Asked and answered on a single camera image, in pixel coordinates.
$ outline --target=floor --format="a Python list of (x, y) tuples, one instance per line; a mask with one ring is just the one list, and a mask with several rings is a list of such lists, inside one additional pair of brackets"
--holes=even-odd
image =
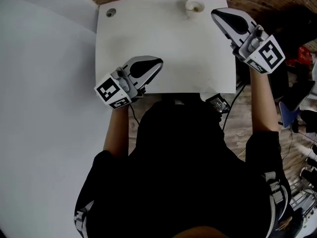
[[(222, 97), (231, 104), (235, 94), (222, 94)], [(140, 121), (143, 114), (155, 102), (161, 99), (160, 94), (145, 95), (144, 98), (133, 103), (136, 118)], [(314, 110), (317, 111), (317, 101), (305, 99), (301, 104), (301, 110)], [(223, 116), (220, 126), (223, 126), (225, 116)], [(129, 152), (131, 153), (135, 147), (137, 136), (138, 124), (133, 118), (131, 109), (129, 109)], [(251, 88), (247, 85), (241, 95), (237, 98), (233, 109), (227, 120), (224, 140), (229, 149), (231, 149), (239, 158), (245, 160), (245, 147), (248, 139), (252, 135), (252, 122), (251, 122)], [(307, 134), (308, 137), (317, 141), (316, 135)], [(291, 189), (293, 192), (298, 190), (301, 186), (299, 180), (299, 173), (305, 159), (309, 155), (317, 159), (317, 156), (311, 151), (313, 141), (304, 135), (293, 133), (290, 128), (283, 128), (281, 126), (280, 132), (280, 145), (281, 155), (285, 175), (288, 178)]]

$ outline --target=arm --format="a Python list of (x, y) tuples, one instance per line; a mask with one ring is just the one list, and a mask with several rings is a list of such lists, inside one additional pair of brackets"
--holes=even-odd
[(129, 145), (129, 106), (112, 111), (104, 150), (114, 157), (128, 156)]
[(276, 107), (267, 75), (250, 69), (252, 93), (252, 128), (258, 131), (279, 131)]

